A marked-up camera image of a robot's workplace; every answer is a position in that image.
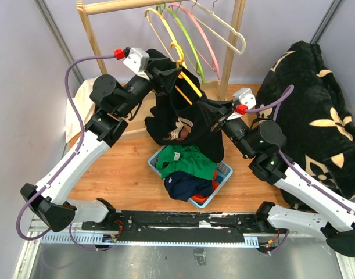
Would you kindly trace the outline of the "lime green hanger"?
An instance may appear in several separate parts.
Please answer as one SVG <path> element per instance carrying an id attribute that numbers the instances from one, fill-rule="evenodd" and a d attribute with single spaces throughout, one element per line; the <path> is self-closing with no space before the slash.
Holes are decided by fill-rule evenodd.
<path id="1" fill-rule="evenodd" d="M 194 46 L 194 43 L 192 41 L 192 38 L 189 35 L 189 32 L 187 31 L 183 22 L 179 18 L 177 11 L 172 10 L 171 7 L 164 7 L 163 5 L 157 5 L 156 10 L 160 14 L 163 14 L 163 10 L 166 10 L 169 14 L 171 14 L 171 16 L 173 17 L 173 19 L 175 20 L 175 22 L 177 23 L 177 25 L 181 29 L 182 33 L 184 34 L 184 36 L 186 38 L 186 41 L 189 44 L 190 49 L 192 51 L 195 62 L 193 63 L 189 57 L 187 57 L 187 60 L 191 64 L 191 66 L 194 68 L 196 74 L 200 76 L 202 83 L 205 84 L 206 77 L 205 77 L 204 69 L 202 67 L 202 64 L 201 64 L 201 61 L 199 58 L 198 51 L 196 50 L 196 47 Z"/>

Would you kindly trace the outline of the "navy blue t shirt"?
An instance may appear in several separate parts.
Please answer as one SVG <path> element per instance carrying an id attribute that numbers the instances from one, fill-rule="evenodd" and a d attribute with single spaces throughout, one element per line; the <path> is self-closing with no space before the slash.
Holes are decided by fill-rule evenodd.
<path id="1" fill-rule="evenodd" d="M 183 171 L 171 173 L 164 179 L 164 187 L 170 198 L 187 202 L 189 198 L 211 187 L 212 179 L 206 180 L 195 177 Z"/>

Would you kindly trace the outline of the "orange t shirt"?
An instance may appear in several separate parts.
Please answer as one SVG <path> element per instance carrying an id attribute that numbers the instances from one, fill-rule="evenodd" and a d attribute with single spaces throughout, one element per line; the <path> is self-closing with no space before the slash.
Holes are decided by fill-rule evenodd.
<path id="1" fill-rule="evenodd" d="M 217 172 L 214 172 L 211 187 L 207 187 L 200 191 L 200 193 L 194 195 L 191 199 L 197 203 L 203 204 L 208 198 L 213 194 L 213 192 L 218 188 L 220 182 L 217 180 Z"/>

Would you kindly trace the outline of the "pink plastic hanger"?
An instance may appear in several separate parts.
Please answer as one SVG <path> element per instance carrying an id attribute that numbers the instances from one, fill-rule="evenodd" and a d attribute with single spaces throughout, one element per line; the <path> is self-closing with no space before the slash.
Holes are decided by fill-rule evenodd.
<path id="1" fill-rule="evenodd" d="M 202 40 L 204 41 L 204 43 L 205 43 L 205 45 L 206 45 L 206 47 L 207 47 L 207 49 L 209 51 L 210 57 L 212 59 L 212 62 L 209 63 L 206 60 L 206 58 L 199 52 L 199 50 L 197 49 L 197 47 L 194 44 L 194 46 L 196 47 L 196 50 L 198 51 L 200 61 L 201 61 L 201 63 L 205 62 L 205 64 L 207 64 L 208 67 L 213 72 L 216 73 L 217 78 L 220 80 L 221 79 L 220 67 L 219 67 L 216 55 L 215 55 L 215 53 L 214 53 L 214 51 L 213 51 L 213 49 L 212 49 L 212 47 L 210 45 L 210 42 L 209 42 L 209 40 L 208 40 L 208 38 L 206 36 L 206 33 L 203 31 L 203 29 L 202 29 L 201 25 L 198 23 L 198 21 L 194 18 L 194 15 L 192 14 L 192 12 L 190 12 L 187 8 L 185 8 L 185 7 L 181 6 L 181 5 L 177 5 L 176 3 L 170 4 L 169 7 L 171 7 L 172 10 L 177 11 L 177 13 L 178 13 L 179 10 L 183 11 L 189 17 L 191 22 L 195 25 L 196 29 L 198 30 Z"/>

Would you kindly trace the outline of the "green t shirt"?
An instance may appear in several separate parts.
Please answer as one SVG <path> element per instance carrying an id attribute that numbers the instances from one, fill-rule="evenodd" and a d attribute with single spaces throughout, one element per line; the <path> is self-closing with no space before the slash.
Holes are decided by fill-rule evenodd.
<path id="1" fill-rule="evenodd" d="M 195 145 L 168 145 L 157 155 L 155 168 L 161 179 L 181 171 L 197 178 L 212 180 L 217 164 L 206 157 Z"/>

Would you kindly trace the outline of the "black printed t shirt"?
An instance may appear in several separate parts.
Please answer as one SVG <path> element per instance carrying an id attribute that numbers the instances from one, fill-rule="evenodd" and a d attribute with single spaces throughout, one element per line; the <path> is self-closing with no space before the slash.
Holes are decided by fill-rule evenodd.
<path id="1" fill-rule="evenodd" d="M 150 59 L 148 65 L 163 65 L 171 70 L 170 58 L 156 49 L 148 49 Z M 201 89 L 199 79 L 184 67 L 184 73 Z M 176 86 L 192 101 L 190 105 L 178 92 L 157 96 L 156 104 L 150 109 L 151 116 L 145 118 L 148 134 L 159 145 L 196 145 L 206 157 L 214 163 L 224 158 L 221 132 L 213 133 L 208 128 L 198 101 L 209 100 L 204 91 L 198 97 L 185 80 L 177 79 Z"/>

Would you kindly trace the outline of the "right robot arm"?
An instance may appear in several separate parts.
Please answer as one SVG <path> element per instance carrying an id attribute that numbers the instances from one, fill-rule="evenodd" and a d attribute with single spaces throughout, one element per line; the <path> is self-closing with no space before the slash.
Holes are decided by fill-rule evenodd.
<path id="1" fill-rule="evenodd" d="M 286 143 L 280 126 L 266 120 L 250 129 L 241 119 L 246 106 L 238 101 L 198 101 L 212 132 L 223 131 L 261 181 L 276 186 L 309 206 L 311 212 L 287 209 L 263 202 L 255 213 L 255 227 L 263 233 L 272 228 L 294 231 L 324 240 L 335 252 L 355 257 L 355 203 L 338 195 L 308 175 L 281 152 Z"/>

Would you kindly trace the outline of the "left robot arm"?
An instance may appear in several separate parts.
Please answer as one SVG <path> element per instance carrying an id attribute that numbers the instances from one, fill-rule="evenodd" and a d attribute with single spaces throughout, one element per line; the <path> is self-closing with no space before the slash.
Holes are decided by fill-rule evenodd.
<path id="1" fill-rule="evenodd" d="M 45 177 L 35 184 L 24 184 L 20 190 L 27 206 L 50 231 L 58 233 L 73 223 L 93 222 L 103 230 L 115 225 L 116 210 L 108 201 L 69 199 L 69 193 L 89 167 L 120 139 L 128 126 L 125 117 L 150 91 L 171 92 L 181 72 L 181 68 L 164 69 L 152 64 L 125 86 L 109 74 L 94 81 L 90 98 L 98 110 L 87 124 L 80 123 L 78 141 Z"/>

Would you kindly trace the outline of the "pale yellow hanger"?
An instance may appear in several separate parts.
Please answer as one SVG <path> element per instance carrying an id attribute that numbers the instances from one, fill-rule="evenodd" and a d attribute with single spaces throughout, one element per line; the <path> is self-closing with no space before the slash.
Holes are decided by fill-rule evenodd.
<path id="1" fill-rule="evenodd" d="M 159 32 L 156 30 L 156 27 L 154 26 L 153 24 L 153 21 L 152 21 L 152 14 L 154 14 L 158 19 L 159 21 L 161 22 L 161 24 L 163 25 L 165 31 L 167 32 L 168 36 L 169 36 L 169 39 L 170 39 L 170 42 L 169 43 L 177 43 L 177 39 L 171 29 L 171 27 L 169 26 L 169 24 L 167 23 L 167 21 L 164 19 L 163 15 L 158 12 L 156 9 L 154 8 L 146 8 L 145 11 L 144 11 L 144 16 L 147 20 L 147 22 L 149 23 L 150 27 L 152 28 L 154 34 L 156 35 L 157 39 L 159 40 L 159 42 L 161 43 L 163 49 L 166 51 L 166 53 L 168 54 L 168 56 L 170 58 L 173 58 L 172 54 L 170 53 L 169 51 L 169 48 L 167 47 L 167 45 L 164 43 L 164 41 L 162 40 L 162 37 L 161 35 L 159 34 Z"/>

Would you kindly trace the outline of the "white plastic hanger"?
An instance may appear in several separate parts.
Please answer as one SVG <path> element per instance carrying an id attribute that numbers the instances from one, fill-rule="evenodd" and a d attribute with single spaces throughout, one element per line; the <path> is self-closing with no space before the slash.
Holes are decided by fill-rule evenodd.
<path id="1" fill-rule="evenodd" d="M 218 17 L 215 14 L 214 10 L 212 10 L 212 9 L 210 10 L 210 9 L 206 8 L 205 6 L 199 4 L 197 1 L 191 1 L 191 2 L 193 3 L 192 6 L 197 6 L 200 10 L 204 11 L 205 14 L 209 15 L 216 22 L 218 22 L 220 25 L 224 26 L 232 35 L 234 35 L 236 38 L 239 38 L 241 43 L 242 43 L 241 44 L 241 49 L 238 49 L 236 47 L 236 43 L 230 43 L 228 40 L 224 39 L 221 35 L 219 35 L 219 33 L 217 33 L 215 30 L 213 30 L 211 27 L 209 27 L 206 23 L 204 23 L 199 18 L 194 16 L 194 18 L 198 21 L 198 23 L 200 23 L 202 26 L 207 28 L 216 38 L 218 38 L 220 41 L 225 43 L 225 45 L 227 47 L 229 47 L 229 49 L 233 50 L 236 54 L 243 55 L 245 53 L 246 40 L 245 40 L 244 36 L 240 32 L 236 31 L 234 27 L 232 27 L 230 24 L 228 24 L 222 18 Z"/>

